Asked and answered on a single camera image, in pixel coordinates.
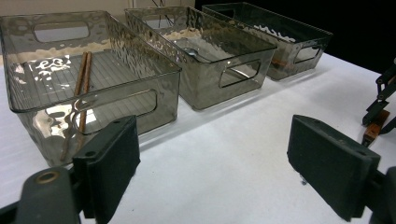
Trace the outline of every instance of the white table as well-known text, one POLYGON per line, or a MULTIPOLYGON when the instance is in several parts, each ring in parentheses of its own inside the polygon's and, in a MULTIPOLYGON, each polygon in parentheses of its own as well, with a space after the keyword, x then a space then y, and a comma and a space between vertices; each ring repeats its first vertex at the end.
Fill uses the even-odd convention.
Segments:
MULTIPOLYGON (((48 165, 9 110, 0 73, 3 207, 48 165)), ((267 78, 260 90, 205 111, 180 98, 175 122, 139 136, 141 163, 111 223, 346 223, 290 166, 291 118, 320 119, 360 142, 378 76, 324 54, 313 71, 280 82, 267 78)), ((393 118, 396 101, 386 109, 393 118)), ((380 135, 370 146, 382 156, 382 173, 396 165, 395 135, 380 135)), ((370 216, 366 208, 352 223, 367 224, 370 216)))

